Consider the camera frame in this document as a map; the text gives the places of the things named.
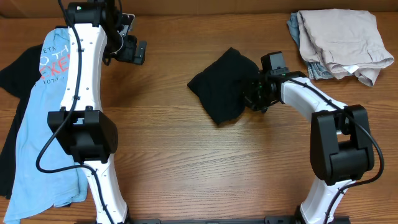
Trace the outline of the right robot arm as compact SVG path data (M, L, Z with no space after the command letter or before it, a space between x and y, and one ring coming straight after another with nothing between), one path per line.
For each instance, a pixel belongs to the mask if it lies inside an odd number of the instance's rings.
M315 87L302 72L291 72L282 52L261 58L262 70L243 82L246 106L265 113L276 103L290 105L311 124L310 163L315 174L307 198L294 215L268 216L265 223L350 224L335 216L346 191L365 183L374 167L368 114L361 105L348 106Z

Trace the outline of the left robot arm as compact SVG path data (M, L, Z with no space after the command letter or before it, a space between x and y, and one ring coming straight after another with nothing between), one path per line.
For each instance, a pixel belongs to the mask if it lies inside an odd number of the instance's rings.
M129 208L119 189L114 154L118 148L116 125L103 113L101 66L112 59L142 65L145 41L129 34L135 16L122 12L121 1L71 2L62 8L70 36L67 86L58 111L48 113L53 132L36 160L36 168L53 140L57 140L87 178L96 207L96 223L131 223Z

